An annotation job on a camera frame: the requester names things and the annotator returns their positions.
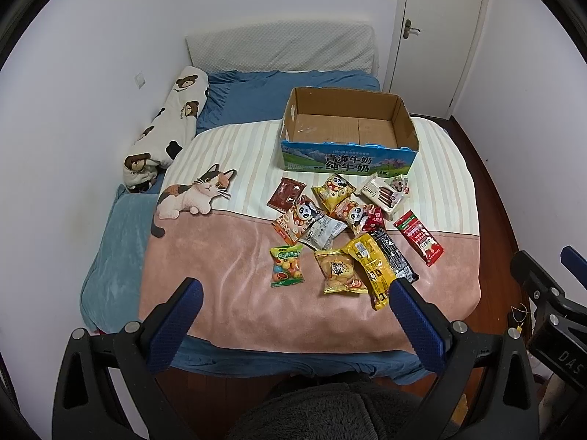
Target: white quilted headboard cover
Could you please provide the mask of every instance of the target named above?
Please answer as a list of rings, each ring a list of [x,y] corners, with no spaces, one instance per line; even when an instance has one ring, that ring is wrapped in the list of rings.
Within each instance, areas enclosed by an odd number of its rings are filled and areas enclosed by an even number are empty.
[[[379,68],[375,31],[367,23],[281,20],[186,37],[193,66],[237,70],[331,71]]]

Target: light switch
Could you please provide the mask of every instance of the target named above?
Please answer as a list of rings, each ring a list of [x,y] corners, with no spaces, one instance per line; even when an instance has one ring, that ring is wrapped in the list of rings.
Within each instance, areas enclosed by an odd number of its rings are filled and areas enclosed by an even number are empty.
[[[145,76],[143,76],[143,73],[138,73],[135,77],[134,77],[134,82],[137,83],[137,87],[140,89],[141,87],[143,87],[145,85]]]

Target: wooden floor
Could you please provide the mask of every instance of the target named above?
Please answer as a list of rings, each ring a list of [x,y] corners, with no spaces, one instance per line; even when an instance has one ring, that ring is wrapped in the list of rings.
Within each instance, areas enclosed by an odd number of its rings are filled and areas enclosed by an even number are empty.
[[[465,133],[453,118],[435,121],[447,130],[463,154],[477,195],[481,232],[481,301],[466,322],[477,332],[501,334],[507,328],[511,306],[523,303],[528,307],[527,296],[510,276],[510,259],[517,244],[491,178]],[[469,404],[480,375],[477,369],[469,379],[465,391]],[[242,413],[260,404],[271,387],[285,377],[220,378],[169,369],[158,375],[157,380],[187,424],[202,440],[208,440],[222,438]],[[430,375],[400,388],[423,397],[433,381],[434,376]],[[388,378],[377,379],[377,382],[398,388]]]

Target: black snack package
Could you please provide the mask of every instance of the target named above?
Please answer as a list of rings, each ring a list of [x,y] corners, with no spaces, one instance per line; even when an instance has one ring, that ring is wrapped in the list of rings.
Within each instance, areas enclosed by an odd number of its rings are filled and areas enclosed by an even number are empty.
[[[385,258],[387,258],[391,269],[398,278],[406,278],[410,283],[420,279],[420,275],[418,275],[412,266],[410,266],[410,263],[407,262],[401,251],[398,250],[391,237],[383,228],[375,229],[371,232],[371,236],[381,248],[381,251],[385,255]]]

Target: open cardboard box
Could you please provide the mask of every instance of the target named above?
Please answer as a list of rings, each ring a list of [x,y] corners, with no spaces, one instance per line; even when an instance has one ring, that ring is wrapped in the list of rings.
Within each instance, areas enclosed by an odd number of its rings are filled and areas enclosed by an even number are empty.
[[[294,88],[284,113],[285,170],[391,177],[407,174],[419,149],[400,96],[337,88]]]

